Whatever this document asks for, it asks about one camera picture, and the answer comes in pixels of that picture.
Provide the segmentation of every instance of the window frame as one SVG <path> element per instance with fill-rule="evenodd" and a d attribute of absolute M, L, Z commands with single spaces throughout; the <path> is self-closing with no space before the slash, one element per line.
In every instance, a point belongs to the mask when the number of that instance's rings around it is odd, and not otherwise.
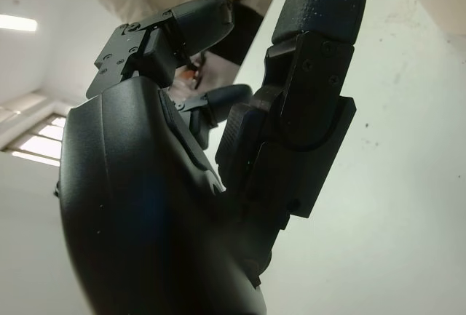
<path fill-rule="evenodd" d="M 48 162 L 54 162 L 54 163 L 58 162 L 58 164 L 59 164 L 60 163 L 60 158 L 57 159 L 57 158 L 55 158 L 53 156 L 48 156 L 48 155 L 44 155 L 42 153 L 37 153 L 37 152 L 34 152 L 34 151 L 29 151 L 27 149 L 22 149 L 21 148 L 21 146 L 23 146 L 26 142 L 31 140 L 33 137 L 42 137 L 42 138 L 47 139 L 47 140 L 53 140 L 54 142 L 59 142 L 60 145 L 61 145 L 61 143 L 63 141 L 63 136 L 62 136 L 62 140 L 58 140 L 56 138 L 49 137 L 47 135 L 40 135 L 39 134 L 40 131 L 42 129 L 44 129 L 46 126 L 56 126 L 56 127 L 62 128 L 61 126 L 53 124 L 54 120 L 56 120 L 56 119 L 65 119 L 65 122 L 66 122 L 66 116 L 61 115 L 59 113 L 52 113 L 48 117 L 46 117 L 45 119 L 42 119 L 40 122 L 33 125 L 31 128 L 27 129 L 25 132 L 21 133 L 21 135 L 19 135 L 14 140 L 9 142 L 7 144 L 7 146 L 5 146 L 1 151 L 3 151 L 4 153 L 9 153 L 10 155 L 12 155 L 15 152 L 16 153 L 24 153 L 25 155 L 37 156 L 39 158 L 43 158 L 43 159 L 48 160 Z M 35 161 L 33 159 L 27 159 L 27 160 L 33 161 L 33 162 L 38 162 L 38 163 L 44 163 L 44 162 Z M 44 164 L 48 164 L 49 166 L 56 166 L 55 164 L 50 164 L 50 163 L 44 163 Z"/>

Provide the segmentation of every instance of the robotic hand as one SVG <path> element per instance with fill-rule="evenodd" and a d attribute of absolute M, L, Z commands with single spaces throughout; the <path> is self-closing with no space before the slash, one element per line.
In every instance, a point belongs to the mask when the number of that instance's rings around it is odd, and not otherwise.
<path fill-rule="evenodd" d="M 290 215 L 309 217 L 355 113 L 339 93 L 365 1 L 286 0 L 252 98 L 233 86 L 174 105 L 164 91 L 232 29 L 227 0 L 115 30 L 68 115 L 58 186 L 95 313 L 266 313 L 259 276 L 275 239 Z M 202 149 L 226 117 L 222 191 Z"/>

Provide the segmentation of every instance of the ceiling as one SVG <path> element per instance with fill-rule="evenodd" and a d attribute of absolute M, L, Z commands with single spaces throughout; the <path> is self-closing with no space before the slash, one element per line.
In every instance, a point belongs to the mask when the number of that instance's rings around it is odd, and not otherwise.
<path fill-rule="evenodd" d="M 0 14 L 39 24 L 36 33 L 0 30 L 0 103 L 38 89 L 82 102 L 119 21 L 96 0 L 0 0 Z"/>

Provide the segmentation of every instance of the screw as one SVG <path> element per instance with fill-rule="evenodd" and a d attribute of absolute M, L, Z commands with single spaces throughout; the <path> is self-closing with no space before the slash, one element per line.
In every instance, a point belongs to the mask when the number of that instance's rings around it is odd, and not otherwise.
<path fill-rule="evenodd" d="M 140 27 L 139 23 L 133 23 L 130 26 L 127 27 L 127 31 L 136 31 Z"/>
<path fill-rule="evenodd" d="M 335 54 L 336 45 L 332 42 L 326 41 L 322 44 L 320 51 L 324 57 L 331 57 Z"/>
<path fill-rule="evenodd" d="M 303 62 L 303 70 L 309 73 L 312 70 L 312 62 L 309 59 L 306 59 Z"/>
<path fill-rule="evenodd" d="M 330 76 L 330 78 L 328 79 L 328 83 L 331 85 L 331 86 L 336 86 L 340 83 L 340 78 L 337 76 L 337 75 L 332 75 Z"/>

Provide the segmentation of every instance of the light fixture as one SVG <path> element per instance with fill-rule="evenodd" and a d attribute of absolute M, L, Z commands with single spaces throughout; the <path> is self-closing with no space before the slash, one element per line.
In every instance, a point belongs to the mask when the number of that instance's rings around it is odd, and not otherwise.
<path fill-rule="evenodd" d="M 36 31 L 37 22 L 34 19 L 0 15 L 0 29 Z"/>

